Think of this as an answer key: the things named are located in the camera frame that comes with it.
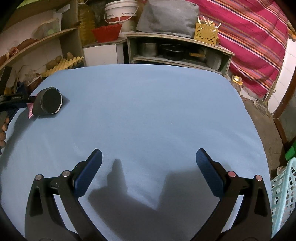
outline blue table cover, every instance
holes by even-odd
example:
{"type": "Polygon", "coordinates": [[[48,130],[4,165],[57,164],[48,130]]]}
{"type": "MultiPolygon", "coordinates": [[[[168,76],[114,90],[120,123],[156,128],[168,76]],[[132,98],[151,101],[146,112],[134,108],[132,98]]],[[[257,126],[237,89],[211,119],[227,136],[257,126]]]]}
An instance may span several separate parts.
{"type": "Polygon", "coordinates": [[[35,175],[72,170],[95,148],[103,163],[79,201],[108,240],[180,241],[197,233],[219,201],[197,167],[199,148],[227,171],[262,175],[270,198],[261,140],[221,75],[165,65],[93,66],[58,71],[33,94],[50,86],[63,95],[61,110],[31,119],[28,109],[19,110],[0,157],[1,204],[22,234],[35,175]]]}

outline yellow egg tray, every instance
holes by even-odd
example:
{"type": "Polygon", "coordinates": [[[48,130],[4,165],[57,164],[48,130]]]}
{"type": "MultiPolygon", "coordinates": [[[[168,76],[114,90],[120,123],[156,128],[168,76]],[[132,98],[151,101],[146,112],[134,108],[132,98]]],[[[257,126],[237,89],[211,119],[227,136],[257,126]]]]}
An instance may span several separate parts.
{"type": "Polygon", "coordinates": [[[74,57],[74,59],[67,60],[63,58],[58,65],[56,65],[53,69],[49,69],[43,73],[41,73],[42,78],[48,77],[52,75],[53,73],[64,70],[64,69],[71,69],[73,66],[76,66],[77,64],[81,63],[83,57],[74,57]]]}

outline gray cloth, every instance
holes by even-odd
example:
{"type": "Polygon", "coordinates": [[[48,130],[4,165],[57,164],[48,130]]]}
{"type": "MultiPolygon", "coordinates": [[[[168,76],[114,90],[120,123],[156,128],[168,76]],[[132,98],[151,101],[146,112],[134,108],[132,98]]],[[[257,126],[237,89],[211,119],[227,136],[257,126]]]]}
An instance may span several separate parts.
{"type": "Polygon", "coordinates": [[[200,9],[184,0],[149,0],[139,19],[137,30],[194,38],[200,9]]]}

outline wooden cabinet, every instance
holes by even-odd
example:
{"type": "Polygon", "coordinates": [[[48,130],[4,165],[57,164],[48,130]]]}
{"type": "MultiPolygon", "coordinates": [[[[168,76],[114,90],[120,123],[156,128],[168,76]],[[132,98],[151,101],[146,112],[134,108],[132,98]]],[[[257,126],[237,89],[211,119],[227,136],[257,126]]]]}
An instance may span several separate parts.
{"type": "Polygon", "coordinates": [[[235,55],[233,52],[229,51],[228,49],[220,45],[211,45],[211,44],[203,43],[194,39],[167,35],[167,34],[133,33],[133,34],[126,35],[126,37],[128,39],[128,55],[129,55],[129,61],[131,64],[150,62],[150,63],[176,65],[181,67],[204,69],[204,70],[215,72],[225,77],[230,66],[231,58],[232,56],[235,55]],[[200,62],[196,60],[196,58],[194,57],[185,57],[181,61],[173,61],[173,60],[165,59],[162,55],[159,55],[157,57],[140,56],[138,54],[139,43],[146,42],[146,41],[162,42],[162,43],[174,42],[174,43],[180,43],[185,46],[190,46],[193,48],[199,47],[199,46],[206,47],[219,53],[222,56],[222,62],[221,62],[220,68],[218,70],[214,70],[208,67],[206,63],[200,62]]]}

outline tile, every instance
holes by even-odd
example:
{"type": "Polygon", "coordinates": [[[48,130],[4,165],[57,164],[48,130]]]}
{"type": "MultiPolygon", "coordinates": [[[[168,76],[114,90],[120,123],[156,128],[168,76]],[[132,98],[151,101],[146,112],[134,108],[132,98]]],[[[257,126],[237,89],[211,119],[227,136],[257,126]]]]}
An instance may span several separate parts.
{"type": "Polygon", "coordinates": [[[25,64],[29,65],[32,70],[38,70],[47,63],[46,55],[44,54],[43,46],[33,50],[23,57],[25,64]]]}
{"type": "Polygon", "coordinates": [[[46,12],[39,13],[38,15],[40,17],[40,24],[52,19],[53,12],[54,12],[54,10],[49,10],[46,12]]]}
{"type": "Polygon", "coordinates": [[[276,111],[277,107],[279,106],[278,101],[274,96],[271,96],[267,102],[268,111],[272,114],[276,111]]]}
{"type": "Polygon", "coordinates": [[[251,91],[249,88],[245,87],[246,91],[248,92],[248,94],[250,95],[251,97],[251,100],[255,100],[255,99],[261,99],[258,95],[256,95],[253,91],[251,91]]]}
{"type": "Polygon", "coordinates": [[[281,84],[281,82],[277,82],[275,92],[272,94],[272,96],[276,98],[278,103],[281,103],[286,91],[286,88],[281,84]]]}
{"type": "Polygon", "coordinates": [[[296,57],[296,42],[294,42],[292,39],[288,39],[287,42],[287,49],[286,52],[291,54],[292,56],[296,57]]]}
{"type": "Polygon", "coordinates": [[[22,42],[26,39],[34,38],[34,33],[36,29],[40,26],[40,18],[38,15],[34,15],[20,21],[14,26],[18,30],[18,39],[20,40],[20,42],[22,42]]]}
{"type": "Polygon", "coordinates": [[[286,61],[284,62],[283,67],[287,68],[293,74],[296,66],[296,57],[289,53],[286,53],[285,57],[286,61]]]}
{"type": "Polygon", "coordinates": [[[59,55],[63,56],[59,39],[53,39],[49,43],[43,45],[43,48],[45,51],[47,62],[51,61],[59,55]]]}
{"type": "Polygon", "coordinates": [[[281,69],[278,82],[280,82],[285,87],[285,89],[288,89],[292,77],[293,74],[286,67],[283,67],[281,69]]]}
{"type": "Polygon", "coordinates": [[[21,42],[17,29],[13,26],[1,34],[0,55],[6,54],[12,47],[18,46],[21,42]]]}
{"type": "Polygon", "coordinates": [[[241,89],[241,92],[239,95],[244,98],[250,99],[250,95],[248,94],[248,92],[245,91],[244,87],[241,89]]]}
{"type": "Polygon", "coordinates": [[[6,87],[13,86],[13,84],[15,82],[15,78],[16,78],[16,74],[15,74],[14,69],[12,69],[11,74],[9,76],[9,79],[8,79],[8,81],[6,83],[6,87]]]}
{"type": "Polygon", "coordinates": [[[36,72],[41,74],[42,72],[45,72],[45,71],[46,71],[46,64],[43,65],[41,68],[39,68],[36,72]]]}
{"type": "Polygon", "coordinates": [[[241,92],[240,92],[239,95],[242,96],[242,97],[244,97],[244,98],[247,98],[247,99],[249,99],[249,100],[252,100],[252,101],[255,100],[255,98],[253,98],[253,97],[251,97],[251,96],[249,95],[249,93],[248,93],[248,88],[245,87],[245,86],[242,87],[241,92]]]}

